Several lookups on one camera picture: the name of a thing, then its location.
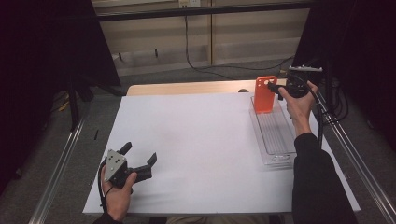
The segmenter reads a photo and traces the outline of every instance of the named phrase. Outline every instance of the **person's left hand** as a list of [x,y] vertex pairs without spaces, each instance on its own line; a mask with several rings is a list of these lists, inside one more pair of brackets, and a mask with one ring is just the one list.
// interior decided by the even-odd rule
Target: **person's left hand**
[[107,204],[107,212],[115,221],[123,221],[126,217],[126,213],[129,208],[129,204],[131,201],[131,189],[132,185],[136,181],[137,173],[132,173],[126,179],[125,185],[122,189],[118,189],[116,187],[113,188],[113,185],[110,181],[105,182],[105,169],[104,166],[102,168],[102,190],[103,193],[106,194],[106,204]]

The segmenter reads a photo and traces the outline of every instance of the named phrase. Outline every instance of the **orange block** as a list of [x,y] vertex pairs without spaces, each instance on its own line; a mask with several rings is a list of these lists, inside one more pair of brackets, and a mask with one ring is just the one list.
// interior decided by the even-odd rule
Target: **orange block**
[[276,84],[277,78],[274,76],[258,77],[254,91],[254,110],[256,114],[271,113],[274,106],[275,94],[270,91],[267,84],[272,82]]

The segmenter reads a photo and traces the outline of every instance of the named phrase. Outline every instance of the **hand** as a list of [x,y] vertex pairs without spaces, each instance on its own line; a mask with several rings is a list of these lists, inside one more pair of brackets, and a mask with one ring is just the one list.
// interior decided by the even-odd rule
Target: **hand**
[[116,187],[113,188],[110,181],[105,182],[105,169],[106,167],[104,166],[102,168],[101,177],[103,193],[107,193],[107,212],[115,221],[123,221],[129,208],[129,203],[131,201],[131,188],[136,181],[137,173],[130,174],[126,179],[124,187],[122,189],[118,189]]
[[[308,86],[313,92],[318,91],[318,87],[308,81]],[[296,136],[302,133],[311,133],[311,127],[309,126],[309,115],[311,113],[312,105],[315,102],[315,98],[311,92],[302,98],[293,98],[283,88],[279,88],[279,93],[285,98],[287,102],[287,109],[291,116],[291,120],[294,125]]]

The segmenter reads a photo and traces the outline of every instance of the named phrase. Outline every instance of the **dark background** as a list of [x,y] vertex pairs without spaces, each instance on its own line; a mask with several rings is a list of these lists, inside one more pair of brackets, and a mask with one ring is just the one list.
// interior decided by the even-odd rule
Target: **dark background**
[[120,81],[98,22],[55,21],[95,15],[90,0],[9,0],[0,10],[2,192],[42,133],[55,92],[69,80],[86,89],[81,76]]
[[293,61],[295,66],[323,67],[323,76],[338,77],[343,90],[394,150],[395,10],[396,3],[389,0],[346,0],[312,8]]

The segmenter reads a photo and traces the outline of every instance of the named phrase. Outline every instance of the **sleeve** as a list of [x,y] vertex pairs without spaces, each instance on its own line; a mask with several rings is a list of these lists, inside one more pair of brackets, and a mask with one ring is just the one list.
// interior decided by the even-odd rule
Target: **sleeve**
[[332,158],[320,148],[317,138],[303,133],[294,145],[294,223],[358,223]]
[[103,213],[98,219],[96,219],[93,224],[122,224],[122,222],[118,222],[113,220],[111,215],[108,213]]

